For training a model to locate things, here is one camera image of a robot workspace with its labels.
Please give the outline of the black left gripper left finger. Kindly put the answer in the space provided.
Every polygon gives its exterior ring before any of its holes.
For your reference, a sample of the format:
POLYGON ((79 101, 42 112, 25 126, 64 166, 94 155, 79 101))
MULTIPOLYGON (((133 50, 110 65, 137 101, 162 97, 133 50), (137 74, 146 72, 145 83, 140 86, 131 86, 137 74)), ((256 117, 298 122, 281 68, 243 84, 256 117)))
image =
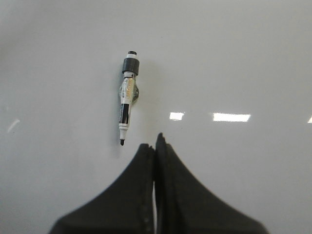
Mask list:
POLYGON ((141 144, 126 169, 104 192, 58 219, 50 233, 154 233, 154 153, 148 144, 141 144))

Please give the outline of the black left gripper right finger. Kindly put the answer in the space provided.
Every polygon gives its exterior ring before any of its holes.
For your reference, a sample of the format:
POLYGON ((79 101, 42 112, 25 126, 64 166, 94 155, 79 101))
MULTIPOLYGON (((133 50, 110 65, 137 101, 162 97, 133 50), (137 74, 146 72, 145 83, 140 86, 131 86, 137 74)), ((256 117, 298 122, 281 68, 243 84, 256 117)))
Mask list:
POLYGON ((162 133, 156 140, 158 234, 266 234, 259 221, 231 207, 188 170, 162 133))

